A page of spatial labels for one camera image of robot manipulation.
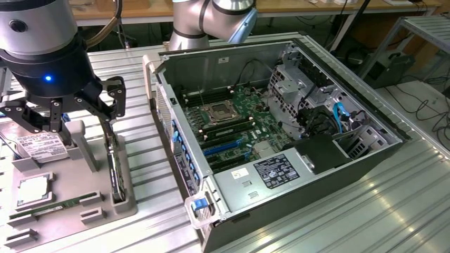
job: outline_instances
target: sticker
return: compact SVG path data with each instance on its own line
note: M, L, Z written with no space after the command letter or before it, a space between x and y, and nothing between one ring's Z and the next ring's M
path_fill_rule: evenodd
M176 161L178 171L181 172L184 185L188 188L189 195L192 196L196 194L197 190L196 190L196 185L190 179L186 162L181 154L174 154L174 161Z
M46 213L49 213L49 212L54 212L54 211L61 210L61 209L62 209L62 206L57 206L57 207L53 207L53 208L48 208L48 209L44 210L44 211L40 211L40 212L33 213L33 216L44 215L44 214L46 214Z
M248 175L248 171L245 168L237 169L231 172L232 178L237 179L241 178L243 176Z
M216 136L224 135L227 133L232 133L233 129L225 130L223 132L216 133Z
M255 163L253 166L268 189L300 177L284 154Z
M220 63L227 63L229 61L229 57L223 57L223 58L219 58L219 64Z
M66 153L64 144L56 134L40 133L18 137L17 143L37 162L40 159Z

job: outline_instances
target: cpu socket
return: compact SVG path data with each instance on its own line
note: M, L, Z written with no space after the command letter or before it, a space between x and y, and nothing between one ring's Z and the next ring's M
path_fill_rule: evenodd
M207 112L212 123L239 117L229 100L205 105L204 111Z

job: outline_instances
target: aluminum workbench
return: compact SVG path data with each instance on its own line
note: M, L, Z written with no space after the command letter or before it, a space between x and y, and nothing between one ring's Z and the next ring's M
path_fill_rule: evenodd
M297 37L308 44L412 140L360 181L221 247L217 252L450 251L448 151L432 143L424 131L409 127L408 119L308 37L289 33L255 36L248 41L289 37ZM113 75L125 79L126 114L116 122L114 130L125 136L138 212L26 252L200 252L200 241L189 227L146 106L141 56L161 50L160 46L154 46L89 54L101 79ZM20 88L16 82L12 82L12 88ZM84 120L89 140L101 136L93 116L84 111L69 116ZM12 169L4 149L1 156L0 206L8 195ZM0 252L8 252L6 248L0 248Z

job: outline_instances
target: warning label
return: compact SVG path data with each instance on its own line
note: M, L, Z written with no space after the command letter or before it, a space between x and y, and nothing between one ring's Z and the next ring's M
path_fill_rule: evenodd
M186 163L184 161L181 154L174 155L174 160L176 160L177 168L181 172L184 185L186 186L189 195L192 196L196 194L196 186L190 179L189 172L188 172L188 166L186 166Z
M255 163L253 166L268 189L300 177L284 154Z
M40 133L30 136L18 137L17 143L26 154L37 160L66 153L64 144L57 135Z

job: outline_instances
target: green circuit board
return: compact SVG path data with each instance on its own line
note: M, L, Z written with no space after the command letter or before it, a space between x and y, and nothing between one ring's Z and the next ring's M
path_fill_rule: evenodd
M204 141L203 135L199 133L199 129L208 126L220 125L227 121L229 122L232 120L248 118L249 116L253 118L255 124L249 130L237 132L232 135L227 135L225 137L228 138L228 142L229 138L232 138L233 140L239 140L239 146L212 155L205 155L209 166L215 173L233 167L233 165L229 164L228 166L220 166L216 168L217 165L223 164L220 162L232 161L232 159L237 159L241 156L245 156L245 159L241 161L241 163L247 163L261 158L259 153L253 149L255 144L260 143L261 141L267 141L269 143L273 152L279 152L284 144L292 141L292 139L284 133L284 130L279 127L277 122L269 111L264 111L265 99L267 97L261 96L261 94L257 94L257 92L255 90L251 90L249 87L239 86L236 87L236 89L233 89L232 99L205 104L204 106L200 105L196 107L184 108L184 114L189 121L192 131L196 134L196 139L200 146L207 141ZM228 114L228 116L232 114L233 118L227 120L217 120L217 118L221 117L220 114L217 114L216 118L211 117L212 106L228 106L227 112L231 109L235 110ZM221 145L223 143L217 143L217 145L213 145L207 149L220 147Z

